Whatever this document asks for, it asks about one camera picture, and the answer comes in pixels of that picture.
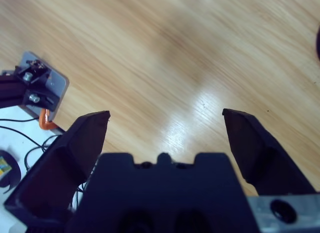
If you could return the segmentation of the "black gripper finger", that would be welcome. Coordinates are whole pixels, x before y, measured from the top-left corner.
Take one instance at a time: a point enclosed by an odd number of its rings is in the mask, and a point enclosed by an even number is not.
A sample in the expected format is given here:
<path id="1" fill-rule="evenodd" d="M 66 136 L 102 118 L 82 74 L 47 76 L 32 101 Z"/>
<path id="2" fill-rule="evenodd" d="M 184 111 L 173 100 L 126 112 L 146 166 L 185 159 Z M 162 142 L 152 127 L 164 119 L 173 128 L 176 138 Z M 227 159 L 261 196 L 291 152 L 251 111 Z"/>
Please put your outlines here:
<path id="1" fill-rule="evenodd" d="M 50 145 L 4 202 L 26 226 L 64 226 L 70 203 L 102 152 L 111 114 L 80 116 Z"/>
<path id="2" fill-rule="evenodd" d="M 228 108 L 223 109 L 222 115 L 241 175 L 259 195 L 316 192 L 289 154 L 254 115 Z"/>

